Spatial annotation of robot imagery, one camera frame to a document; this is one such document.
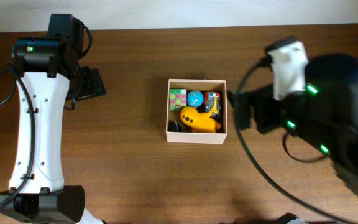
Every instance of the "orange toy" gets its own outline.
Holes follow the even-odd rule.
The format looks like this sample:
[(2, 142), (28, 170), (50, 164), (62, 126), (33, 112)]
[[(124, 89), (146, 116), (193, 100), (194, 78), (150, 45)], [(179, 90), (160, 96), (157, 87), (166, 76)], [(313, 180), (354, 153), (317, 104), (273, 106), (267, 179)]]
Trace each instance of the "orange toy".
[(199, 113), (196, 108), (187, 106), (180, 112), (180, 120), (190, 126), (194, 133), (216, 133), (222, 125), (211, 118), (214, 108), (216, 110), (216, 99), (208, 113)]

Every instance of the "wooden table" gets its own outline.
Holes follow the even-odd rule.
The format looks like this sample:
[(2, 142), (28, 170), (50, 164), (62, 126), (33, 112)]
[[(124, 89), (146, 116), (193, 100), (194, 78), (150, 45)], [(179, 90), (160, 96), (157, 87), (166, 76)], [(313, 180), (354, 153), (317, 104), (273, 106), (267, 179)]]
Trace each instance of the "wooden table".
[[(0, 34), (0, 70), (16, 39), (45, 33)], [(223, 145), (168, 144), (165, 113), (169, 78), (226, 80), (235, 89), (266, 45), (298, 37), (310, 58), (342, 52), (358, 58), (358, 24), (205, 29), (95, 30), (90, 53), (80, 62), (98, 68), (107, 95), (64, 111), (62, 166), (66, 185), (82, 185), (86, 207), (108, 223), (219, 223), (276, 219), (292, 212), (326, 220), (282, 196), (255, 170), (234, 132)], [(248, 89), (272, 81), (258, 72)], [(12, 77), (0, 79), (0, 99)], [(16, 156), (17, 94), (0, 108), (0, 191), (6, 190)], [(300, 164), (283, 151), (283, 130), (244, 131), (261, 166), (284, 189), (342, 217), (358, 221), (358, 198), (329, 161)], [(298, 157), (318, 152), (299, 139), (288, 143)], [(0, 223), (13, 220), (0, 214)]]

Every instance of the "white box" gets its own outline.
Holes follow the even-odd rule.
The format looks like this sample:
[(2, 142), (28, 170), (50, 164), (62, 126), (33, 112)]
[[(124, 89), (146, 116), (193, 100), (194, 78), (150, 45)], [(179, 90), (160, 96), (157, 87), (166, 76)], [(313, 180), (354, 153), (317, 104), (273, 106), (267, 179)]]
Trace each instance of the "white box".
[[(220, 91), (222, 93), (222, 111), (223, 111), (223, 133), (179, 133), (168, 131), (169, 122), (169, 96), (170, 89), (187, 89), (198, 91)], [(168, 142), (179, 143), (205, 143), (205, 144), (223, 144), (227, 136), (227, 98), (225, 80), (186, 80), (169, 79), (167, 91), (167, 123), (165, 124)]]

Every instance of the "blue ball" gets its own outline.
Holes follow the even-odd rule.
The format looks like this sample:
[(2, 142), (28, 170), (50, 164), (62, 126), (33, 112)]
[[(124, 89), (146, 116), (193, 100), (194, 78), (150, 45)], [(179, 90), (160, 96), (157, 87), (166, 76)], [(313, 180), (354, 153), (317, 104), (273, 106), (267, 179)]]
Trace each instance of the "blue ball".
[(204, 96), (199, 91), (191, 91), (187, 94), (187, 105), (192, 107), (198, 107), (199, 105), (203, 104)]

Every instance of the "puzzle cube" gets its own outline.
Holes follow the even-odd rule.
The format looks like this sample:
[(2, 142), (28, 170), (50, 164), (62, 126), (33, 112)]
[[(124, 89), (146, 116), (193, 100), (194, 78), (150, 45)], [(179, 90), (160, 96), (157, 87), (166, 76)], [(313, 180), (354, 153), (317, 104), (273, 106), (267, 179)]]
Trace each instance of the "puzzle cube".
[(180, 89), (171, 89), (169, 94), (169, 108), (170, 110), (178, 110), (187, 106), (187, 91)]

